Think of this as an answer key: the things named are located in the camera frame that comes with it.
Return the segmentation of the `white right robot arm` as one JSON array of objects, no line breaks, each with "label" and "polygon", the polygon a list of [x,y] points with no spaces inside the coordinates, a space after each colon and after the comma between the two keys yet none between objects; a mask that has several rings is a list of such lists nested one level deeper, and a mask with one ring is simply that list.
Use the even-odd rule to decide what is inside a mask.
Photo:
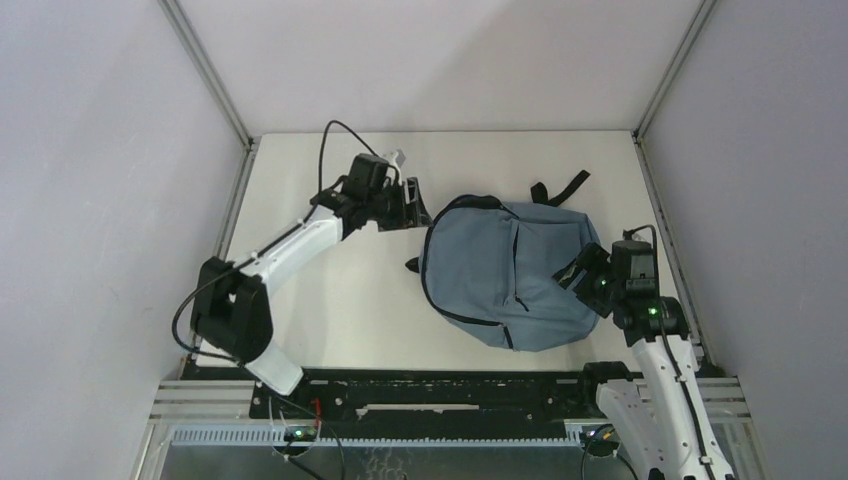
[{"label": "white right robot arm", "polygon": [[660,292],[654,245],[631,238],[587,244],[555,276],[577,300],[622,331],[650,401],[622,362],[584,365],[579,406],[604,415],[638,479],[732,479],[700,393],[698,363],[680,302]]}]

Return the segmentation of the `blue student backpack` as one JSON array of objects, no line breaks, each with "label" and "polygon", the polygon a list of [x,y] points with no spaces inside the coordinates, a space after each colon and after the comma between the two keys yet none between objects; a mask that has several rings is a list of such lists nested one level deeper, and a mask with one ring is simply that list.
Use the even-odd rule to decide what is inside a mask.
[{"label": "blue student backpack", "polygon": [[587,338],[598,314],[555,276],[599,240],[587,214],[563,206],[589,176],[580,171],[556,195],[538,182],[528,202],[474,194],[450,201],[405,264],[428,304],[490,347],[540,352]]}]

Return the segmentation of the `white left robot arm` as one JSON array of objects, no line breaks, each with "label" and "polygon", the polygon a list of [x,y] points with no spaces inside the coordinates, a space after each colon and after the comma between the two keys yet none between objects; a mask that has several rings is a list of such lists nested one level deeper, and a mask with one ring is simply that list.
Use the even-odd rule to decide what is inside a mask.
[{"label": "white left robot arm", "polygon": [[355,156],[347,174],[261,247],[201,266],[188,300],[191,329],[272,390],[274,404],[290,417],[310,409],[313,392],[301,383],[303,368],[274,339],[271,300],[313,258],[369,222],[381,232],[431,225],[417,178],[401,173],[405,160],[401,150]]}]

